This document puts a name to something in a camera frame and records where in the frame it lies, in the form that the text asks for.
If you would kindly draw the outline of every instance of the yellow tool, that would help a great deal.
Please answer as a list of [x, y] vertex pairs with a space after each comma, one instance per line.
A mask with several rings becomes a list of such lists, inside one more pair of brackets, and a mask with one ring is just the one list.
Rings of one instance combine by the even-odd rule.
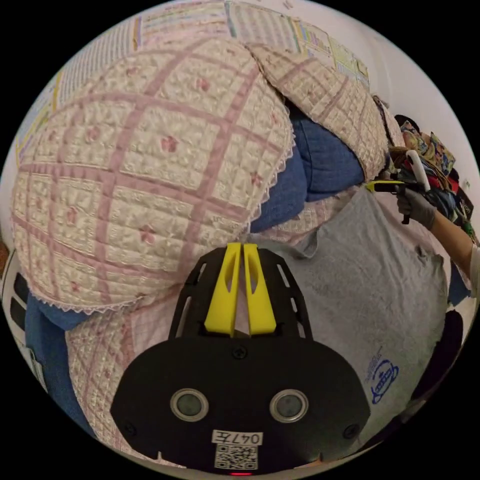
[[[229, 335], [231, 338], [234, 336], [241, 254], [240, 243], [227, 245], [205, 320], [205, 329], [209, 333]], [[250, 335], [272, 334], [277, 323], [257, 245], [253, 243], [243, 245], [243, 258]]]

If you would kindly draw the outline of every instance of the screw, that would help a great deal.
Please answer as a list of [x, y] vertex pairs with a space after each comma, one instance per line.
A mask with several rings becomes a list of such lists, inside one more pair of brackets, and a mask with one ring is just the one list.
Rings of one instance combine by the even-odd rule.
[[247, 356], [247, 349], [244, 346], [236, 346], [231, 354], [234, 359], [243, 360]]
[[137, 429], [129, 421], [124, 425], [124, 428], [125, 432], [131, 437], [134, 437], [137, 434]]
[[353, 425], [349, 425], [343, 431], [343, 438], [347, 440], [351, 440], [352, 438], [356, 437], [360, 431], [360, 426], [354, 423]]

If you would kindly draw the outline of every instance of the white label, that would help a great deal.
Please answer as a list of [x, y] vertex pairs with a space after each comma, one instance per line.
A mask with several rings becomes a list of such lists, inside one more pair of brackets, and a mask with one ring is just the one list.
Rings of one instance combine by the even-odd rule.
[[211, 442], [218, 445], [247, 445], [258, 447], [262, 445], [264, 434], [260, 431], [226, 431], [214, 430]]

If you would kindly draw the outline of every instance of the qr code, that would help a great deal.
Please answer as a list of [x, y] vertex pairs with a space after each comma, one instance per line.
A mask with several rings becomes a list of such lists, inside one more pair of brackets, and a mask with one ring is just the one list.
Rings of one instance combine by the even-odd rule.
[[258, 447], [217, 445], [215, 467], [228, 470], [256, 470], [259, 467]]

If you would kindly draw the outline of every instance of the blue cushion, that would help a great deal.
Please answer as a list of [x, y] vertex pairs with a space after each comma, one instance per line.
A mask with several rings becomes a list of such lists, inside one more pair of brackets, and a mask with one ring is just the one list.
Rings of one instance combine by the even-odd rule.
[[261, 216], [251, 223], [252, 233], [263, 232], [298, 215], [305, 205], [307, 179], [299, 149], [286, 161], [285, 170], [278, 174], [270, 189], [270, 198], [261, 206]]
[[42, 366], [48, 394], [79, 427], [95, 438], [72, 386], [65, 331], [42, 313], [42, 305], [29, 294], [25, 315], [26, 346]]
[[332, 197], [364, 181], [356, 155], [336, 135], [289, 104], [295, 141], [307, 181], [307, 202]]

